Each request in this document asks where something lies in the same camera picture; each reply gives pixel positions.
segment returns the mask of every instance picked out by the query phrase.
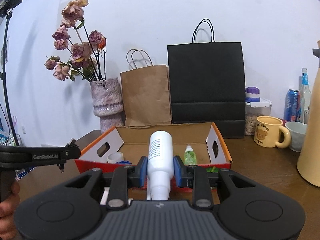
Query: white wall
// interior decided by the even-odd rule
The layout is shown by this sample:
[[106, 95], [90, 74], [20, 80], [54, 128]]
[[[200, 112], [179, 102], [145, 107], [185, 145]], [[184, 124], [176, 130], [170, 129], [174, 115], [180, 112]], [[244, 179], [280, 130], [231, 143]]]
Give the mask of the white wall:
[[[51, 37], [68, 1], [23, 0], [13, 11], [9, 100], [28, 146], [64, 145], [99, 128], [88, 82], [60, 82], [43, 65], [46, 55], [68, 57], [54, 49]], [[190, 42], [198, 22], [211, 19], [216, 41], [242, 42], [246, 85], [259, 87], [273, 102], [271, 114], [283, 117], [285, 94], [298, 88], [302, 67], [313, 85], [319, 11], [319, 0], [89, 0], [84, 16], [87, 29], [108, 38], [108, 77], [129, 69], [125, 55], [131, 48], [145, 49], [154, 64], [167, 64], [167, 44]], [[197, 40], [207, 41], [205, 32]]]

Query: soda can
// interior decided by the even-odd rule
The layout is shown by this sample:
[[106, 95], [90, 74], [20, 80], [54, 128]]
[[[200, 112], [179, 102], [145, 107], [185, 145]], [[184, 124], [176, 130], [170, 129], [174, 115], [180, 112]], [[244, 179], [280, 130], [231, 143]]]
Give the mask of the soda can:
[[298, 121], [298, 111], [300, 102], [299, 90], [289, 89], [286, 97], [286, 106], [284, 111], [284, 119], [291, 122]]

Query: human hand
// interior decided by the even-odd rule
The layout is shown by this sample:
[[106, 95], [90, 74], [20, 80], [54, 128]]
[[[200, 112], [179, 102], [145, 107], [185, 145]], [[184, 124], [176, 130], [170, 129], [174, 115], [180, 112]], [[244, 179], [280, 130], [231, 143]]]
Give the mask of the human hand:
[[0, 237], [2, 240], [10, 240], [17, 235], [13, 213], [20, 202], [19, 191], [20, 185], [14, 181], [11, 186], [11, 195], [0, 203]]

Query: blue gripper pad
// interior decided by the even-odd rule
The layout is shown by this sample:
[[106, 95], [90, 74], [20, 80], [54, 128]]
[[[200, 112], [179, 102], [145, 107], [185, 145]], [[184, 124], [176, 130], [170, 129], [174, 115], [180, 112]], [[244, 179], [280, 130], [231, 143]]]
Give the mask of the blue gripper pad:
[[148, 165], [148, 158], [144, 158], [143, 163], [141, 165], [141, 172], [140, 172], [140, 187], [143, 187], [144, 182], [146, 181], [147, 165]]
[[173, 157], [174, 178], [178, 187], [181, 186], [181, 166], [176, 157]]

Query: beige vase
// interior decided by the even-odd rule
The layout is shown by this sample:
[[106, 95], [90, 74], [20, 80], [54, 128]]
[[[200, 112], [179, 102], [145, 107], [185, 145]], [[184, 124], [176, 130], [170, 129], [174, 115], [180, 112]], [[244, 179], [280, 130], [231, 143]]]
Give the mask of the beige vase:
[[320, 68], [311, 93], [307, 133], [297, 169], [305, 180], [320, 187]]
[[112, 126], [123, 126], [122, 96], [118, 78], [90, 82], [93, 114], [100, 117], [101, 133]]

